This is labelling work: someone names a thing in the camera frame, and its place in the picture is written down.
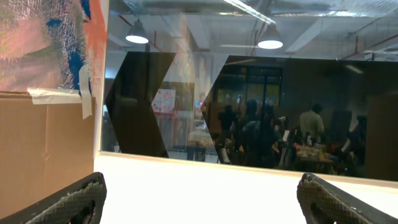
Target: cardboard box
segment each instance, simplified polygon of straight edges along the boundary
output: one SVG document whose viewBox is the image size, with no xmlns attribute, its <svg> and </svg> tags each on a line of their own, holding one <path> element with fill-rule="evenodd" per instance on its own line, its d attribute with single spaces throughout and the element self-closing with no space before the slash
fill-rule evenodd
<svg viewBox="0 0 398 224">
<path fill-rule="evenodd" d="M 81 103 L 0 93 L 0 218 L 93 172 L 94 115 L 83 119 Z"/>
</svg>

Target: ceiling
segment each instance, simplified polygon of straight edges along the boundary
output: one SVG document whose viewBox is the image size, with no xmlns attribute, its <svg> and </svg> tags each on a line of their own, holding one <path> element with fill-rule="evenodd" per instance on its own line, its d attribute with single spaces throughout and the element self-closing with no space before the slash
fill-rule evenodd
<svg viewBox="0 0 398 224">
<path fill-rule="evenodd" d="M 398 60 L 391 50 L 398 47 L 397 1 L 241 1 L 276 23 L 284 43 L 277 50 L 257 48 L 267 24 L 226 1 L 111 1 L 108 52 L 145 50 L 125 40 L 139 17 L 154 52 L 337 60 L 365 60 L 375 53 L 377 60 Z"/>
</svg>

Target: blue paint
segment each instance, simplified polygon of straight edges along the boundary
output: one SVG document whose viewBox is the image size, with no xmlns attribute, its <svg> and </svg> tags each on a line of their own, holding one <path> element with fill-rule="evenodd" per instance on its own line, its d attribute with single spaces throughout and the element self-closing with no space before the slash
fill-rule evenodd
<svg viewBox="0 0 398 224">
<path fill-rule="evenodd" d="M 49 9 L 57 6 L 63 12 L 69 12 L 68 7 L 73 4 L 72 0 L 51 0 L 50 5 L 47 6 Z M 77 35 L 82 32 L 77 32 L 75 23 L 76 22 L 90 22 L 91 12 L 90 12 L 90 0 L 80 0 L 82 11 L 87 15 L 87 19 L 81 19 L 79 17 L 71 17 L 72 14 L 68 16 L 60 16 L 53 14 L 46 18 L 46 26 L 48 32 L 52 38 L 52 43 L 54 46 L 58 47 L 62 51 L 63 57 L 61 58 L 62 63 L 67 62 L 68 67 L 63 67 L 61 74 L 64 78 L 72 76 L 72 82 L 65 83 L 67 88 L 74 90 L 79 90 L 79 71 L 82 66 L 86 63 L 86 52 L 84 48 L 84 42 L 81 41 L 81 37 Z"/>
<path fill-rule="evenodd" d="M 89 20 L 91 20 L 90 0 L 80 0 L 80 4 Z"/>
<path fill-rule="evenodd" d="M 84 59 L 81 56 L 80 50 L 75 50 L 70 53 L 68 58 L 69 70 L 72 73 L 73 89 L 79 90 L 79 71 L 84 65 Z"/>
<path fill-rule="evenodd" d="M 61 22 L 62 21 L 60 19 L 51 19 L 45 25 L 47 25 L 49 28 L 54 28 L 58 27 L 61 24 Z"/>
</svg>

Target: ceiling pipe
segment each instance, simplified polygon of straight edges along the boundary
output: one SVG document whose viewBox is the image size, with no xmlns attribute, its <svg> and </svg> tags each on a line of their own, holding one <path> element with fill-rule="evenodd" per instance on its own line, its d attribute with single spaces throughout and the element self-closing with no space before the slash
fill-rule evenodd
<svg viewBox="0 0 398 224">
<path fill-rule="evenodd" d="M 340 59 L 340 60 L 346 60 L 347 58 L 350 58 L 350 57 L 352 57 L 352 56 L 355 56 L 355 55 L 357 55 L 357 54 L 360 54 L 360 53 L 364 52 L 365 50 L 368 50 L 368 49 L 371 49 L 372 47 L 376 47 L 376 46 L 378 46 L 378 45 L 381 45 L 381 44 L 383 44 L 383 43 L 385 43 L 385 42 L 387 42 L 387 41 L 389 41 L 389 40 L 392 40 L 392 39 L 394 39 L 394 38 L 397 38 L 397 37 L 398 37 L 398 34 L 393 35 L 393 36 L 391 36 L 391 37 L 389 37 L 389 38 L 387 38 L 387 39 L 385 39 L 385 40 L 382 40 L 382 41 L 380 41 L 380 42 L 378 42 L 378 43 L 375 43 L 375 44 L 373 44 L 372 46 L 369 46 L 368 48 L 366 48 L 366 49 L 364 49 L 364 50 L 361 50 L 361 51 L 359 51 L 359 52 L 358 52 L 358 47 L 355 46 L 355 48 L 357 49 L 357 52 L 354 52 L 354 53 L 352 53 L 352 54 L 350 54 L 350 55 L 347 55 L 347 56 L 343 57 L 343 58 Z"/>
<path fill-rule="evenodd" d="M 132 27 L 131 23 L 129 21 L 127 21 L 127 19 L 125 19 L 122 15 L 119 15 L 119 18 L 121 20 L 123 20 L 127 25 L 129 25 L 130 27 Z M 150 44 L 152 44 L 152 46 L 154 46 L 159 52 L 162 52 L 154 43 L 152 43 L 152 41 L 148 40 Z"/>
<path fill-rule="evenodd" d="M 340 59 L 340 60 L 346 60 L 347 58 L 350 58 L 350 57 L 352 57 L 352 56 L 355 56 L 355 55 L 357 55 L 357 54 L 360 54 L 360 53 L 364 52 L 364 51 L 367 50 L 367 49 L 370 49 L 370 48 L 372 48 L 372 47 L 376 47 L 376 46 L 378 46 L 378 45 L 380 45 L 380 44 L 383 44 L 383 43 L 385 43 L 385 42 L 387 42 L 387 41 L 389 41 L 389 40 L 392 40 L 392 39 L 394 39 L 394 38 L 396 38 L 396 37 L 398 36 L 398 35 L 393 35 L 392 37 L 389 37 L 389 38 L 387 38 L 387 39 L 385 39 L 385 40 L 382 40 L 382 41 L 380 41 L 380 42 L 378 42 L 378 43 L 376 43 L 376 44 L 374 44 L 374 45 L 372 45 L 372 46 L 370 46 L 370 47 L 368 47 L 368 48 L 366 48 L 366 49 L 361 50 L 360 52 L 358 52 L 358 38 L 359 38 L 359 37 L 358 37 L 357 33 L 358 33 L 358 32 L 361 32 L 362 30 L 364 30 L 365 28 L 367 28 L 367 27 L 369 27 L 370 25 L 374 24 L 375 22 L 379 21 L 380 19 L 381 19 L 381 17 L 378 17 L 377 19 L 375 19 L 375 20 L 373 20 L 372 22 L 366 24 L 366 25 L 363 26 L 362 28 L 360 28 L 360 29 L 358 29 L 358 30 L 356 30 L 356 31 L 354 31 L 354 32 L 350 32 L 350 33 L 349 33 L 348 37 L 350 37 L 350 36 L 352 36 L 352 35 L 356 35 L 356 38 L 355 38 L 355 52 L 352 53 L 352 54 L 350 54 L 350 55 L 347 55 L 347 56 L 343 57 L 343 58 Z"/>
</svg>

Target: fluorescent light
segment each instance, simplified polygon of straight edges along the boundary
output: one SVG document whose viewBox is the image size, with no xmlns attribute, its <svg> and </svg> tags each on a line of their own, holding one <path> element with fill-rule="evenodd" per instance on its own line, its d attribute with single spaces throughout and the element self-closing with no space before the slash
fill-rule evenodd
<svg viewBox="0 0 398 224">
<path fill-rule="evenodd" d="M 247 4 L 239 1 L 239 0 L 224 0 L 227 3 L 230 3 L 231 5 L 237 7 L 238 9 L 241 9 L 250 15 L 256 17 L 257 19 L 264 21 L 268 24 L 275 24 L 276 22 L 273 21 L 272 19 L 266 17 L 265 15 L 261 14 L 260 12 L 257 12 L 255 9 L 252 7 L 248 6 Z"/>
<path fill-rule="evenodd" d="M 278 49 L 283 46 L 283 43 L 278 40 L 265 40 L 260 42 L 258 45 L 262 49 Z"/>
<path fill-rule="evenodd" d="M 136 35 L 129 35 L 126 37 L 126 40 L 136 43 L 136 44 L 146 44 L 148 43 L 148 39 L 145 37 L 140 37 Z"/>
<path fill-rule="evenodd" d="M 359 69 L 357 69 L 356 67 L 352 66 L 352 65 L 346 65 L 346 68 L 351 69 L 352 71 L 358 73 L 358 74 L 363 74 L 363 72 Z"/>
<path fill-rule="evenodd" d="M 233 44 L 223 44 L 220 47 L 239 47 L 239 48 L 258 48 L 254 45 L 233 45 Z"/>
</svg>

